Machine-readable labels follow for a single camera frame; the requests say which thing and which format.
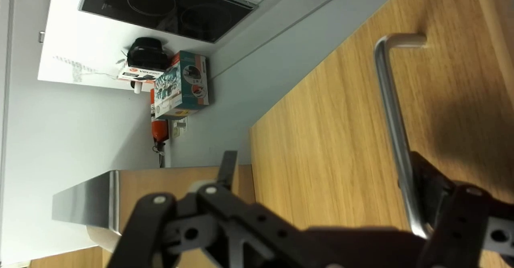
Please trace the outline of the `teal cardboard box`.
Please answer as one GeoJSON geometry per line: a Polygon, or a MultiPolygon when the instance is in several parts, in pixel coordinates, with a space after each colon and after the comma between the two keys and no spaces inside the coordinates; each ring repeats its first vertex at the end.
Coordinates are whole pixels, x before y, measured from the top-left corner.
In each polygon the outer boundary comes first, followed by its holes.
{"type": "Polygon", "coordinates": [[[179,51],[154,85],[154,112],[159,119],[179,120],[210,105],[207,57],[179,51]]]}

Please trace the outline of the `black glass cooktop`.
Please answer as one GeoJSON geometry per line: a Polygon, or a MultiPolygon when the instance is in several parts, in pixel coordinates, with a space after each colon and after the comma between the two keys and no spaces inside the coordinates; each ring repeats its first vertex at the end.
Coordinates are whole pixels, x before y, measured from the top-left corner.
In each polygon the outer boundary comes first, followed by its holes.
{"type": "Polygon", "coordinates": [[[125,23],[216,43],[246,18],[242,0],[81,0],[80,10],[125,23]]]}

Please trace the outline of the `black appliance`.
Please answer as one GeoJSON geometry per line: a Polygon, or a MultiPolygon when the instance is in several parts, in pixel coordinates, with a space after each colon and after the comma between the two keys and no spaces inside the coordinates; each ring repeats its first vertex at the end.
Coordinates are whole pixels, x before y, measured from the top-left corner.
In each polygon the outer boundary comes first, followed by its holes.
{"type": "Polygon", "coordinates": [[[169,66],[161,41],[152,37],[135,39],[126,57],[129,67],[164,71],[169,66]]]}

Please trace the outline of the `white wall socket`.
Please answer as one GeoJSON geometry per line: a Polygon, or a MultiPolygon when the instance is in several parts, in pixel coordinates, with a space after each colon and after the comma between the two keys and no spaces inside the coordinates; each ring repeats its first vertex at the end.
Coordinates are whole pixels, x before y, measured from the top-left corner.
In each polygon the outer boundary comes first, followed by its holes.
{"type": "Polygon", "coordinates": [[[183,135],[188,130],[188,121],[187,118],[182,118],[180,120],[171,120],[171,134],[172,139],[178,138],[180,135],[183,135]]]}

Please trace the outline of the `white and red flat box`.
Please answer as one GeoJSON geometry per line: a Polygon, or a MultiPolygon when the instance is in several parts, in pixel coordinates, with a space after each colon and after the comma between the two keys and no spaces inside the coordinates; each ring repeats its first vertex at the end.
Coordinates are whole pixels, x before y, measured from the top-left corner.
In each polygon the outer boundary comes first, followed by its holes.
{"type": "Polygon", "coordinates": [[[136,83],[154,83],[164,72],[163,69],[146,69],[127,65],[121,67],[117,79],[136,83]]]}

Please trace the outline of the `stainless steel range hood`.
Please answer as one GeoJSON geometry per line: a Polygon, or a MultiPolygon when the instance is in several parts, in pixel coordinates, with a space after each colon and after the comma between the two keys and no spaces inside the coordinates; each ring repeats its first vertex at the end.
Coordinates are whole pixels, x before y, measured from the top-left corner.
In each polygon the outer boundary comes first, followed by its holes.
{"type": "Polygon", "coordinates": [[[52,219],[120,233],[119,171],[108,171],[53,195],[52,219]]]}

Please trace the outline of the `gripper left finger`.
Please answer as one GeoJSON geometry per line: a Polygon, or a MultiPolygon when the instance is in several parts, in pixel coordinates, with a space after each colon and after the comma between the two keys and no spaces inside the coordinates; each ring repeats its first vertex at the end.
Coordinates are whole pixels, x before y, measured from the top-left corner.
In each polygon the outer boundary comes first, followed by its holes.
{"type": "Polygon", "coordinates": [[[231,191],[237,151],[223,155],[217,179],[178,200],[151,193],[135,205],[108,268],[178,268],[200,250],[219,268],[310,268],[302,233],[231,191]]]}

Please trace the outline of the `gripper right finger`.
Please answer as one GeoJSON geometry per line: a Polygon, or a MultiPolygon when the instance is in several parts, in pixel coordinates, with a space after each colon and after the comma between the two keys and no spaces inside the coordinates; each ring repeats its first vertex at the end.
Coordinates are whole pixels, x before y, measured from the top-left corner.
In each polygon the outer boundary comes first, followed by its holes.
{"type": "Polygon", "coordinates": [[[483,250],[514,268],[514,204],[450,180],[418,152],[410,156],[422,227],[429,230],[418,268],[479,268],[483,250]]]}

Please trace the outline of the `red fire extinguisher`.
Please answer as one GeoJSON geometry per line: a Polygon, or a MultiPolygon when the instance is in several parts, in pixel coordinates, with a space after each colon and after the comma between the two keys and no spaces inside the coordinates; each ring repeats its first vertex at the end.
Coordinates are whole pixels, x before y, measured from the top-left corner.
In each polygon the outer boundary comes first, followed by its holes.
{"type": "Polygon", "coordinates": [[[150,90],[150,100],[152,137],[156,144],[160,144],[169,140],[168,121],[157,118],[154,89],[150,90]]]}

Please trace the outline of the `wooden cabinet door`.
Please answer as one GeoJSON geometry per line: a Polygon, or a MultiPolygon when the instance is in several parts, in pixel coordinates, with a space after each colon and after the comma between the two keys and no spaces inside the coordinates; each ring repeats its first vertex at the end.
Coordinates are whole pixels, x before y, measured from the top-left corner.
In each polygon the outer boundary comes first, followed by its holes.
{"type": "Polygon", "coordinates": [[[411,148],[447,177],[514,204],[514,0],[387,0],[250,129],[257,200],[299,229],[411,235],[373,50],[392,72],[411,148]]]}

